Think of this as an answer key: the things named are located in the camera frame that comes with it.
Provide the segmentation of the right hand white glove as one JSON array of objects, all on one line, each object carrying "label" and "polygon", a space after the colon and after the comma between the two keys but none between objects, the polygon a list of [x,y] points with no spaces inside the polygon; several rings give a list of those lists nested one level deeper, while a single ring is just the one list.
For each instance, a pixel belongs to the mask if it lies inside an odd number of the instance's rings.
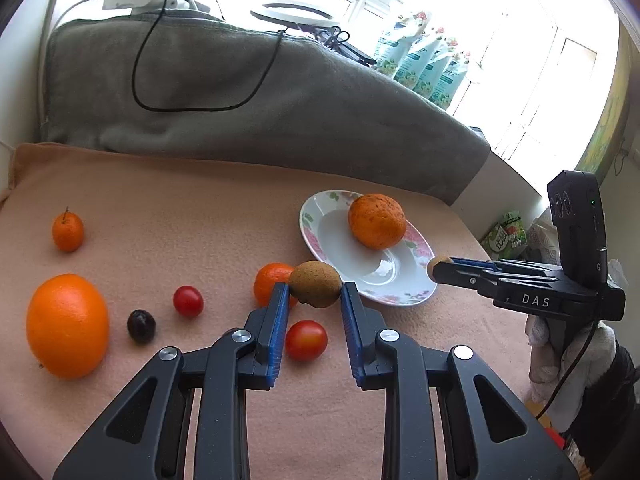
[{"label": "right hand white glove", "polygon": [[[577,359],[579,351],[587,341],[590,329],[581,330],[562,353],[553,349],[551,330],[543,318],[529,315],[525,324],[525,333],[530,347],[528,377],[532,399],[535,403],[546,403]],[[612,327],[600,322],[585,353],[546,411],[556,430],[564,432],[570,428],[582,407],[585,390],[593,386],[608,371],[614,361],[615,353],[615,332]]]}]

